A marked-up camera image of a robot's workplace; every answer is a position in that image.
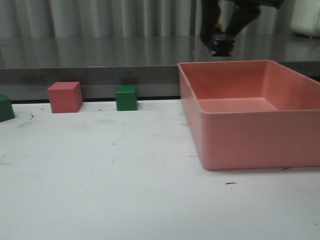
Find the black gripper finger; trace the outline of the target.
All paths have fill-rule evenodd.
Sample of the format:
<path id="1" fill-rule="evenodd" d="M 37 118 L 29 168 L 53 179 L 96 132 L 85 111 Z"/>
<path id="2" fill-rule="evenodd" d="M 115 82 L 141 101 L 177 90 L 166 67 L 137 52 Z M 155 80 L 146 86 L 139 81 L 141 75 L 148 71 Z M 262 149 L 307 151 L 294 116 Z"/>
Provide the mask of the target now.
<path id="1" fill-rule="evenodd" d="M 214 28 L 221 15 L 221 8 L 218 0 L 201 1 L 201 27 L 200 39 L 204 45 L 207 45 L 212 38 Z"/>
<path id="2" fill-rule="evenodd" d="M 261 13 L 258 0 L 233 0 L 234 6 L 226 33 L 235 37 Z"/>

